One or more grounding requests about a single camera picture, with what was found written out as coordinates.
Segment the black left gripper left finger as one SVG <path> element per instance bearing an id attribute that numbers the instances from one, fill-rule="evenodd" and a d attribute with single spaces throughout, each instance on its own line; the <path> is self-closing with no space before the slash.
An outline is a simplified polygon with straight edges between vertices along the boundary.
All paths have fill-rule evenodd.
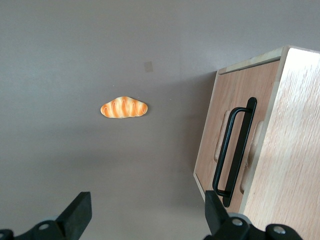
<path id="1" fill-rule="evenodd" d="M 80 192 L 55 219 L 36 224 L 16 240 L 78 240 L 92 219 L 90 192 Z"/>

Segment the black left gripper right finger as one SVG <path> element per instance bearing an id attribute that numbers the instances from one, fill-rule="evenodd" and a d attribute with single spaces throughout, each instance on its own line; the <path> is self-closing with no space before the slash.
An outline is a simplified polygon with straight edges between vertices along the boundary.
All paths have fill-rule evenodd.
<path id="1" fill-rule="evenodd" d="M 211 234 L 206 240 L 248 240 L 250 221 L 243 214 L 228 213 L 213 190 L 205 192 L 205 219 Z"/>

